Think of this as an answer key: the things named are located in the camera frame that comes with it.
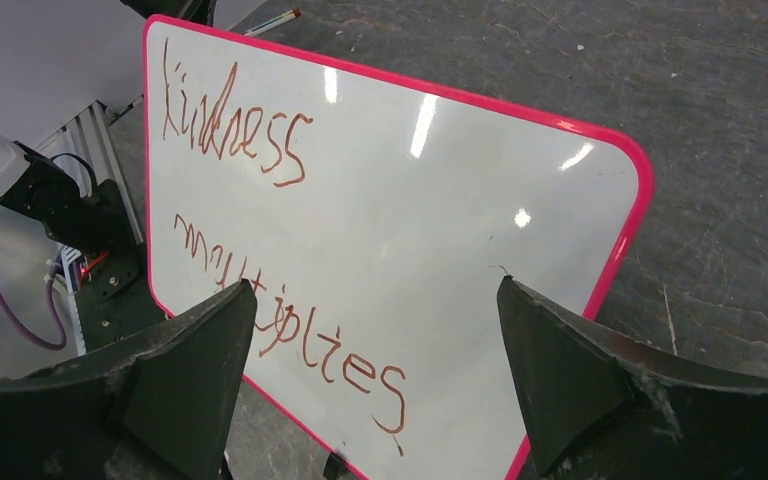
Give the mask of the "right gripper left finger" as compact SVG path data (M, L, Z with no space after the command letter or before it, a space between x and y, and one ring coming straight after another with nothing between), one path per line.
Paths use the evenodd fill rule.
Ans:
M257 300L242 280L87 355L0 379L0 479L227 479Z

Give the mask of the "whiteboard with pink frame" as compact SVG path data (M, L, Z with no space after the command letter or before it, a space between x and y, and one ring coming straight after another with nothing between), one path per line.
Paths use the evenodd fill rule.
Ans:
M246 380L367 479L513 479L511 275L596 316L654 193L625 134L162 15L143 33L149 286L240 279Z

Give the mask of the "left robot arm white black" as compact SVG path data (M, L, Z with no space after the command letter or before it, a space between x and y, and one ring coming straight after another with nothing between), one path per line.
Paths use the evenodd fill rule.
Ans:
M130 228L98 193L90 192L54 161L0 134L0 205L39 221L52 240L88 254L115 251L129 241Z

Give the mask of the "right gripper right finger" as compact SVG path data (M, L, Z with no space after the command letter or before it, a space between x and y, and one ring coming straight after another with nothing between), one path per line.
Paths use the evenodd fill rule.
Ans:
M768 479L768 378L582 318L511 276L503 342L541 479Z

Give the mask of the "white whiteboard marker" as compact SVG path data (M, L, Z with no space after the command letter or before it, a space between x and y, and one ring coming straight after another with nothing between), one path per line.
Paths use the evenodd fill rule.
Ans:
M300 16L301 11L299 9L288 10L268 21L257 25L256 27L245 30L243 34L245 36L258 36L281 25L284 25Z

